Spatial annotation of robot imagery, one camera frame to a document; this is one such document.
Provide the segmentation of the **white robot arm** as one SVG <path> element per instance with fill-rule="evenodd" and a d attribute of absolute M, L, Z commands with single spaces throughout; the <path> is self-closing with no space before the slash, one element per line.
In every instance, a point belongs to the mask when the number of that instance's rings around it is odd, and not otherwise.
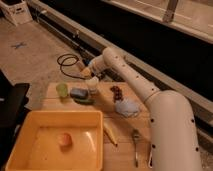
<path fill-rule="evenodd" d="M 107 47 L 82 70 L 85 77 L 112 68 L 150 112 L 153 171 L 203 171 L 193 110 L 174 90 L 160 90 L 130 67 L 123 54 Z"/>

